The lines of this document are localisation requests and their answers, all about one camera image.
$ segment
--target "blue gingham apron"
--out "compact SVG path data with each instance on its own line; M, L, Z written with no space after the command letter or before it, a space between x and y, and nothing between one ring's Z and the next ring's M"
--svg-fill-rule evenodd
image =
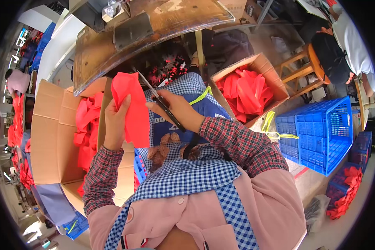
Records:
M165 88L179 95L201 94L205 85L198 74L187 73ZM145 94L149 100L151 93ZM208 94L206 98L220 107L211 95ZM149 115L152 120L153 113L150 112ZM118 247L131 203L143 199L189 195L210 190L215 190L217 194L226 222L234 229L239 249L259 249L247 214L233 185L233 180L242 174L237 169L237 164L225 161L224 156L210 144L198 145L200 155L197 160L181 159L180 148L185 144L181 142L167 144L170 152L163 166L154 173L148 174L147 179L125 202L105 242L105 250L114 250ZM150 146L153 146L152 127L150 128ZM138 151L149 173L151 161L147 160L148 148L138 148Z

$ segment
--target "cardboard box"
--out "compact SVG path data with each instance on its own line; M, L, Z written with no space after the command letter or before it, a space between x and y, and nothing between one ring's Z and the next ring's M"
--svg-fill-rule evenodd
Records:
M259 74L263 74L265 78L265 83L272 89L274 92L274 98L272 102L264 108L263 114L255 117L251 121L247 122L245 124L246 127L253 127L254 123L264 116L268 111L273 110L275 107L278 107L280 104L282 104L284 101L289 99L289 94L287 93L287 90L285 88L285 85L282 83L282 80L280 79L279 75L276 73L274 67L269 62L269 60L265 57L263 54L258 54L254 56L250 56L247 58L244 58L240 60L239 62L232 64L231 66L215 73L213 76L211 76L210 81L210 87L212 89L212 92L214 94L214 98L226 109L228 114L235 118L235 115L232 115L231 108L229 107L228 102L222 95L221 91L218 89L217 85L215 84L220 79L224 78L226 75L228 75L231 72L234 72L236 68L248 65L248 69L255 71Z
M247 0L219 0L220 3L222 3L236 18L236 21L238 21L246 7Z
M84 203L77 189L86 172L77 167L76 110L82 97L104 91L97 140L100 148L105 137L104 110L112 99L111 82L111 78L101 77L75 97L72 88L63 89L42 80L35 100L31 128L31 167L35 184L61 183L65 196L81 214L84 214ZM124 143L123 148L125 154L114 189L117 206L122 206L134 192L134 146Z

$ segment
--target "red fabric bundle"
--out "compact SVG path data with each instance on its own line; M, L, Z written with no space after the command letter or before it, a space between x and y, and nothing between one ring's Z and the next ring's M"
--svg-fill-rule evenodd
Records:
M83 98L76 111L76 128L74 144L79 147L78 167L89 171L90 163L97 153L97 133L99 130L99 116L103 93ZM83 184L78 188L80 196L83 196Z
M26 159L25 163L21 163L20 166L20 182L29 190L31 189L32 185L35 185L31 170L29 168L28 160Z
M237 68L235 72L216 82L236 118L242 123L262 114L264 107L274 96L262 74L246 68L247 66Z
M15 111L13 125L8 128L8 145L10 147L20 147L24 130L22 122L24 119L24 95L21 97L16 96L13 99L13 107Z
M329 215L331 220L338 219L344 215L350 203L354 200L362 179L361 167L359 169L355 167L347 168L344 170L344 175L347 176L344 182L350 187L347 190L346 196L335 202L335 208L326 211L326 215Z
M118 109L125 97L131 94L131 104L125 117L125 140L133 142L135 148L146 148L149 147L149 110L145 106L146 97L138 77L138 73L119 72L112 81L111 91Z

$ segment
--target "plaid shirt sleeve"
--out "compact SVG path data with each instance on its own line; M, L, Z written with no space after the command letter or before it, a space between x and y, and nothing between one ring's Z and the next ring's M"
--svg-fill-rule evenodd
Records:
M270 169L289 171L277 143L264 133L251 131L243 124L225 118L206 117L201 124L201 137L231 159L253 178Z
M93 157L89 172L85 176L85 193L82 197L86 216L99 207L115 205L112 200L115 193L112 189L117 186L118 166L123 155L123 149L113 151L102 146Z

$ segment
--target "yellow strap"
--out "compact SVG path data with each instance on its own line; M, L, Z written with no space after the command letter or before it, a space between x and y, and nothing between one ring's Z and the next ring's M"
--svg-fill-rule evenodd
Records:
M294 134L280 134L278 132L269 132L270 125L272 122L272 119L275 116L274 111L270 111L267 114L267 117L265 118L264 125L261 128L261 132L265 133L270 139L276 139L279 140L280 138L293 138L293 139L298 139L299 137L294 135ZM277 137L272 137L269 134L277 134Z
M72 229L74 229L74 227L75 227L75 225L76 225L77 222L78 222L78 220L76 220L76 221L74 222L74 224L72 225L72 227L71 227L70 231L68 232L68 234L71 233Z
M205 96L207 95L207 93L210 93L210 95L212 95L212 91L211 91L210 86L206 87L205 91L199 97L197 97L195 100L191 101L189 104L193 105L193 104L203 100L205 98Z

